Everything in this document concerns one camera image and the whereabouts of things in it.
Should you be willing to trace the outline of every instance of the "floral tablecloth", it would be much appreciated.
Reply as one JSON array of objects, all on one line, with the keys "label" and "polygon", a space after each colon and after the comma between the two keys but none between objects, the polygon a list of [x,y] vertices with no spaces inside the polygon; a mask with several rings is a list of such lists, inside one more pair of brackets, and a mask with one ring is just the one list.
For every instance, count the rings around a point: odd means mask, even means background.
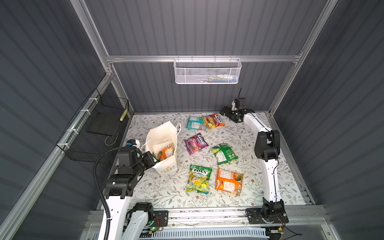
[{"label": "floral tablecloth", "polygon": [[[269,122],[264,113],[256,113],[267,125]],[[154,208],[190,208],[190,207],[244,207],[261,206],[264,186],[261,163],[256,158],[254,146],[256,134],[244,123],[236,124],[227,117],[222,117],[225,126],[208,130],[207,132],[187,129],[189,114],[149,114],[134,115],[129,126],[126,140],[135,138],[145,143],[150,129],[167,121],[175,126],[181,123],[182,129],[177,141],[177,167],[174,175],[160,177],[154,169],[148,169],[134,190],[130,207],[137,202],[152,202]],[[197,133],[201,133],[209,144],[193,155],[189,155],[185,142]],[[239,157],[228,164],[220,165],[225,170],[244,173],[243,189],[240,196],[215,190],[218,165],[216,157],[211,153],[210,147],[227,142]],[[304,205],[303,196],[285,161],[283,153],[279,155],[278,178],[280,193],[286,205]],[[209,179],[209,194],[186,192],[185,187],[189,177],[190,164],[211,167],[213,172]]]}]

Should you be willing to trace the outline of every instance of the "purple candy bag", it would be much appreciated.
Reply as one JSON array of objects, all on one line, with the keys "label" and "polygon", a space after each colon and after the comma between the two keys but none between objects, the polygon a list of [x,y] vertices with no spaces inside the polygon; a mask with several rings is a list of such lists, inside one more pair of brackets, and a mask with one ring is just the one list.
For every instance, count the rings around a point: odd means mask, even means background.
[{"label": "purple candy bag", "polygon": [[184,142],[187,145],[187,150],[189,152],[189,155],[192,155],[193,153],[199,151],[200,149],[208,147],[208,143],[204,141],[204,138],[201,135],[201,133],[198,133],[195,136],[190,137],[187,140],[184,140]]}]

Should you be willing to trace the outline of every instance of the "black wire basket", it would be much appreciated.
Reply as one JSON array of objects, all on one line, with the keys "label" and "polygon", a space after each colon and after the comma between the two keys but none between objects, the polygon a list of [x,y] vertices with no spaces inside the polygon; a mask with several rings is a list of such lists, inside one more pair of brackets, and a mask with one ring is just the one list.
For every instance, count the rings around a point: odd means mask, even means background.
[{"label": "black wire basket", "polygon": [[[129,121],[128,99],[99,94],[81,111],[84,113],[75,127],[63,132],[70,131],[68,140],[56,144],[71,160],[96,162],[101,154],[120,146]],[[116,153],[105,155],[100,163],[113,162]]]}]

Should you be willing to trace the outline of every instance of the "corrugated wall panel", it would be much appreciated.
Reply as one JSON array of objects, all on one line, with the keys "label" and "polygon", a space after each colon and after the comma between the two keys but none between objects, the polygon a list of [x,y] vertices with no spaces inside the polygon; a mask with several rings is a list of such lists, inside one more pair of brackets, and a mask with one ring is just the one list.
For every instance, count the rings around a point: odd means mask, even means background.
[{"label": "corrugated wall panel", "polygon": [[172,63],[115,63],[135,112],[220,111],[241,97],[254,110],[268,110],[291,63],[243,63],[238,84],[175,83]]},{"label": "corrugated wall panel", "polygon": [[[104,75],[69,1],[0,1],[0,222]],[[91,167],[64,159],[14,239],[78,237],[97,204]]]},{"label": "corrugated wall panel", "polygon": [[343,239],[384,227],[383,12],[383,1],[339,1],[275,114]]},{"label": "corrugated wall panel", "polygon": [[324,3],[86,0],[110,55],[293,55]]}]

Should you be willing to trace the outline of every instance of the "white mesh basket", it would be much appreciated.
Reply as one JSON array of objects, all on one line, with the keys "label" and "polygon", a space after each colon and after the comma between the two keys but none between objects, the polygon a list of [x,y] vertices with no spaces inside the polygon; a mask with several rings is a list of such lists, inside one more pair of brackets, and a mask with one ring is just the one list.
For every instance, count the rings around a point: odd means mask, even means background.
[{"label": "white mesh basket", "polygon": [[241,61],[239,58],[175,58],[173,67],[177,84],[236,84]]}]

